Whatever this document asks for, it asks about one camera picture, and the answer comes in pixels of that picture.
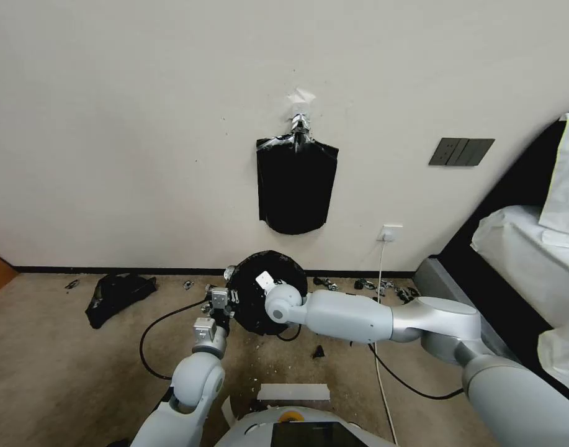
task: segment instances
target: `wall outlet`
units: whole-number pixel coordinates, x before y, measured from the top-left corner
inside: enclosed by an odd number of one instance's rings
[[[398,236],[402,232],[404,225],[401,223],[386,223],[379,234],[377,235],[377,240],[385,242],[394,242],[398,239]]]

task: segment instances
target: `carpet floor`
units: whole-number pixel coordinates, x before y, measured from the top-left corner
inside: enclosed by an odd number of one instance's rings
[[[0,446],[105,447],[132,439],[168,386],[140,364],[142,331],[161,315],[199,301],[206,284],[224,283],[219,276],[159,276],[157,292],[94,330],[84,310],[101,277],[21,274],[0,290]],[[74,279],[79,284],[66,290]],[[182,287],[186,279],[195,281],[188,291]],[[353,279],[332,280],[342,291],[356,292]],[[408,279],[397,281],[413,286]],[[310,290],[316,288],[311,279],[309,283]],[[384,302],[401,304],[391,289]],[[200,310],[192,309],[150,331],[145,351],[153,368],[172,374],[190,353],[192,324],[199,316]],[[313,359],[317,345],[325,357]],[[423,392],[445,394],[461,386],[460,369],[431,357],[418,341],[380,342],[379,352]],[[349,346],[306,328],[286,343],[248,333],[233,322],[223,365],[225,384],[206,421],[212,429],[204,431],[204,446],[228,429],[220,411],[227,396],[241,417],[253,406],[261,383],[283,382],[327,384],[328,410],[392,440],[373,355],[364,345]],[[383,370],[382,382],[403,447],[496,445],[464,395],[441,402],[424,399]]]

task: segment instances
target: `gray switch panel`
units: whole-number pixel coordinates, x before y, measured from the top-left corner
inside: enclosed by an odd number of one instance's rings
[[[449,160],[447,160],[447,165],[455,165],[456,161],[458,160],[458,158],[460,157],[460,155],[462,154],[462,152],[464,151],[464,148],[466,147],[466,144],[468,143],[468,139],[467,138],[460,138],[460,141],[458,142],[458,145],[456,146],[456,149],[454,149],[454,152],[452,152],[452,155],[450,156]]]
[[[477,138],[473,140],[468,140],[468,144],[466,147],[470,146],[471,144],[476,145],[476,149],[473,151],[472,157],[468,159],[467,166],[476,166],[478,165],[491,145],[495,140],[493,138]]]
[[[442,138],[429,161],[434,166],[476,166],[495,140],[493,138]]]
[[[456,146],[460,142],[459,138],[442,138],[431,160],[430,165],[445,165],[453,154]]]

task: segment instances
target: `black trash bag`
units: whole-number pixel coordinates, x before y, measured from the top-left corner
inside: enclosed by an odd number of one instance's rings
[[[257,140],[259,219],[289,235],[320,228],[328,217],[338,149],[317,142],[302,125]]]
[[[126,276],[108,274],[96,284],[94,296],[86,309],[90,326],[100,329],[113,315],[154,292],[156,278],[146,279],[134,273]]]

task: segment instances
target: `trash bag hanging on wall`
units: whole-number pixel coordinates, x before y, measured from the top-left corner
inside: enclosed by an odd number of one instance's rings
[[[326,223],[338,149],[309,135],[303,114],[292,133],[257,141],[259,219],[283,234],[302,234]]]

